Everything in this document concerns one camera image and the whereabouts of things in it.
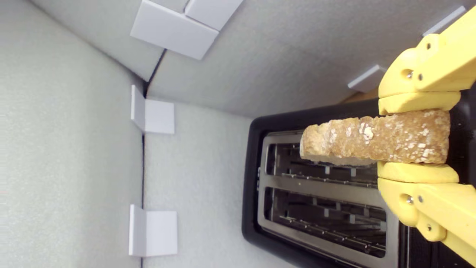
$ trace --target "metal toaster slot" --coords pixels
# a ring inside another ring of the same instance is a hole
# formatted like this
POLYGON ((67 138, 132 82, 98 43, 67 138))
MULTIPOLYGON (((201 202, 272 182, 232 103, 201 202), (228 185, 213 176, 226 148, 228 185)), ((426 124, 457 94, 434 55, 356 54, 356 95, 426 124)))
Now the metal toaster slot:
POLYGON ((299 157, 301 132, 263 140, 258 223, 269 233, 355 267, 396 268, 398 219, 377 190, 377 168, 299 157))
POLYGON ((267 152, 266 173, 299 179, 311 179, 362 187, 377 187, 377 165, 335 166, 301 159, 299 143, 270 144, 267 152))
POLYGON ((379 207, 266 188, 265 219, 382 258, 387 215, 379 207))

